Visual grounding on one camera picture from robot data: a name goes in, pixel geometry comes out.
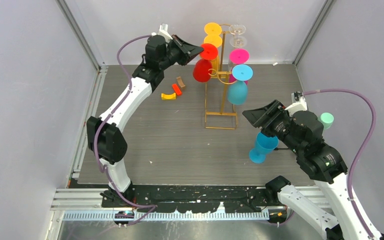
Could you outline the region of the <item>yellow wine glass front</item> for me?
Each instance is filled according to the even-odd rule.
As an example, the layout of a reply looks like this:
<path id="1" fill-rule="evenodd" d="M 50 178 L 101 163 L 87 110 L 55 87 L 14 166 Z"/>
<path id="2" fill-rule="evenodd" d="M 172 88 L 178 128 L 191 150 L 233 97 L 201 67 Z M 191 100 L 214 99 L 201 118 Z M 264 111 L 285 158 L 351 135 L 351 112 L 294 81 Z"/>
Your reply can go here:
<path id="1" fill-rule="evenodd" d="M 221 56 L 221 46 L 223 43 L 223 39 L 220 35 L 207 35 L 204 40 L 204 44 L 211 44 L 217 49 L 217 57 L 211 60 L 211 64 L 213 66 L 218 66 L 220 64 L 220 56 Z"/>

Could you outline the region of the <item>red plastic wine glass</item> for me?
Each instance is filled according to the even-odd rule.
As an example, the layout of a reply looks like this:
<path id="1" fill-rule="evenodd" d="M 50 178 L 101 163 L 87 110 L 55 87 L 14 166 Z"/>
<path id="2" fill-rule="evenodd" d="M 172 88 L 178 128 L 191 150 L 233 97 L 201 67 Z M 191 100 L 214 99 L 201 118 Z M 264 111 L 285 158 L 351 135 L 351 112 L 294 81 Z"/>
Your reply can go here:
<path id="1" fill-rule="evenodd" d="M 206 83 L 211 79 L 210 74 L 213 72 L 219 52 L 211 43 L 203 43 L 201 47 L 203 51 L 199 54 L 200 59 L 196 62 L 192 75 L 197 82 Z"/>

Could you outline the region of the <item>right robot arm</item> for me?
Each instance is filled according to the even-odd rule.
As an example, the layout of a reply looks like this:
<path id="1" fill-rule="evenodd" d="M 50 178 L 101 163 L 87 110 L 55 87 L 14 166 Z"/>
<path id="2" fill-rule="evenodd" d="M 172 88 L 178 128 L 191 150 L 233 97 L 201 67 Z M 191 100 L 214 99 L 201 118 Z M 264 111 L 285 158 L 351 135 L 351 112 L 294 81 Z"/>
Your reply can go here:
<path id="1" fill-rule="evenodd" d="M 347 181 L 351 176 L 341 154 L 323 138 L 324 126 L 308 110 L 290 114 L 278 100 L 268 105 L 244 110 L 243 116 L 266 137 L 276 137 L 296 156 L 300 169 L 314 181 L 326 197 L 333 214 L 308 200 L 283 176 L 269 181 L 265 198 L 271 205 L 288 206 L 324 240 L 384 240 L 366 213 L 356 213 L 360 205 Z"/>

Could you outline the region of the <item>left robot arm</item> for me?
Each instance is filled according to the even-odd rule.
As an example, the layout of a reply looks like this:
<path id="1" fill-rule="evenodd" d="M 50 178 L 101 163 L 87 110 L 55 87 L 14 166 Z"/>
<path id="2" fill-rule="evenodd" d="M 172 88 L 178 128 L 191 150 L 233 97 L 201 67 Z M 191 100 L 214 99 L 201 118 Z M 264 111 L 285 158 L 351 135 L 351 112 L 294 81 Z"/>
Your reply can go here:
<path id="1" fill-rule="evenodd" d="M 141 103 L 148 98 L 164 79 L 164 71 L 178 64 L 187 65 L 204 51 L 177 35 L 145 35 L 147 40 L 141 63 L 128 75 L 128 84 L 116 101 L 100 116 L 86 121 L 87 144 L 93 152 L 99 170 L 106 174 L 110 192 L 121 207 L 133 202 L 132 181 L 125 166 L 128 144 L 123 131 Z"/>

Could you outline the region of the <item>yellow wine glass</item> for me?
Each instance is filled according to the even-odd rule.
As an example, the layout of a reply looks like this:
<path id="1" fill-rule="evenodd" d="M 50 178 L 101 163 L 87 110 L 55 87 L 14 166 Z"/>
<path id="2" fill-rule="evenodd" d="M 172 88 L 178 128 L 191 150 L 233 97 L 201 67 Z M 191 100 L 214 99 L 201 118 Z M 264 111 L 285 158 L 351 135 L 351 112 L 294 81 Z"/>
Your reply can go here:
<path id="1" fill-rule="evenodd" d="M 222 27 L 216 22 L 209 22 L 204 26 L 204 32 L 208 36 L 219 36 L 222 31 Z"/>
<path id="2" fill-rule="evenodd" d="M 221 46 L 223 43 L 223 39 L 220 35 L 207 35 L 204 40 L 204 44 L 211 44 L 217 49 L 217 57 L 211 60 L 211 64 L 213 66 L 218 66 L 220 64 L 220 56 L 221 56 Z"/>

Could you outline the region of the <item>blue wine glass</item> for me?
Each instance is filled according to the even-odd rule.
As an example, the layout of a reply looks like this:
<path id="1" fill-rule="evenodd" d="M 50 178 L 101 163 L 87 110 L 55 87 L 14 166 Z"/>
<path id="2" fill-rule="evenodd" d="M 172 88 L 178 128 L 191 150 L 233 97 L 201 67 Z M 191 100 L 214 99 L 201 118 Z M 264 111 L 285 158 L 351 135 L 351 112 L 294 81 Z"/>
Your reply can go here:
<path id="1" fill-rule="evenodd" d="M 230 85 L 227 91 L 227 99 L 233 105 L 242 105 L 248 97 L 249 81 L 253 77 L 253 70 L 249 65 L 238 64 L 231 70 Z"/>
<path id="2" fill-rule="evenodd" d="M 258 133 L 255 138 L 254 147 L 249 151 L 249 159 L 255 164 L 262 164 L 268 154 L 278 147 L 279 140 L 277 137 L 268 137 L 262 133 Z"/>

